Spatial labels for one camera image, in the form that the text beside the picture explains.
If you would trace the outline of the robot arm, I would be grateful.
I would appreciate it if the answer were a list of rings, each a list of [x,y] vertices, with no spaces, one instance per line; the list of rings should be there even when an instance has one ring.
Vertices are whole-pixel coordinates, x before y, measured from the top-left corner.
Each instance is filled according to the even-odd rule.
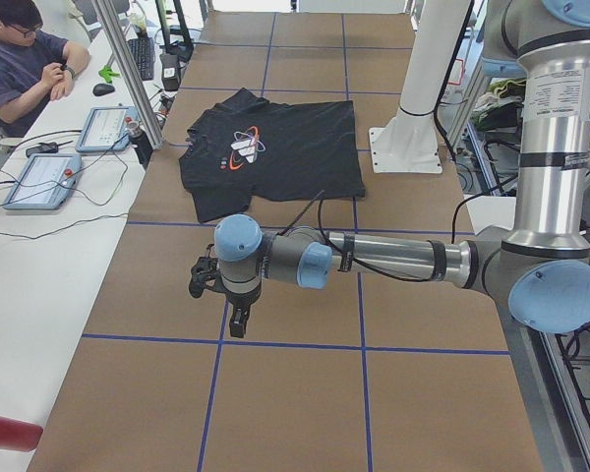
[[[499,241],[413,241],[296,228],[263,232],[244,214],[214,232],[216,288],[245,334],[264,279],[321,289],[333,269],[447,281],[491,297],[519,322],[564,333],[590,322],[590,246],[579,230],[590,166],[590,1],[492,1],[482,66],[524,76],[513,227]]]

